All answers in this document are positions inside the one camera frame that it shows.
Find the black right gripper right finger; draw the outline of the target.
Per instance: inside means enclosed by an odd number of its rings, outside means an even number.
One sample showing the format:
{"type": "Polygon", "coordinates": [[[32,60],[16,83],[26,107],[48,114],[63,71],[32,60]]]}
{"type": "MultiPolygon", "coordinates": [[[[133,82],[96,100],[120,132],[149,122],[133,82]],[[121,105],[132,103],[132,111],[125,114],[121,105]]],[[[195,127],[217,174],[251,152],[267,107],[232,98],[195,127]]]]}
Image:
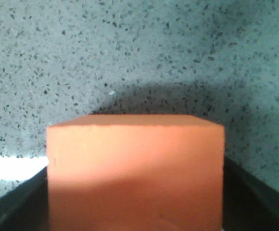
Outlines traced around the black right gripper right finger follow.
{"type": "Polygon", "coordinates": [[[223,229],[279,231],[279,192],[230,158],[224,161],[223,229]]]}

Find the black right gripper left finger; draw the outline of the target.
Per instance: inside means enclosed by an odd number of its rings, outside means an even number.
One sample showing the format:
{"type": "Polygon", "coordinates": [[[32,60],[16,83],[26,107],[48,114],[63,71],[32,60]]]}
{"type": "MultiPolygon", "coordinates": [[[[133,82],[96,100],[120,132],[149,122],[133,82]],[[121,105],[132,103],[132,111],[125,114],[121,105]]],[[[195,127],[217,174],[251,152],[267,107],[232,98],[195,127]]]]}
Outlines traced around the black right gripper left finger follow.
{"type": "Polygon", "coordinates": [[[47,168],[0,198],[0,231],[48,231],[47,168]]]}

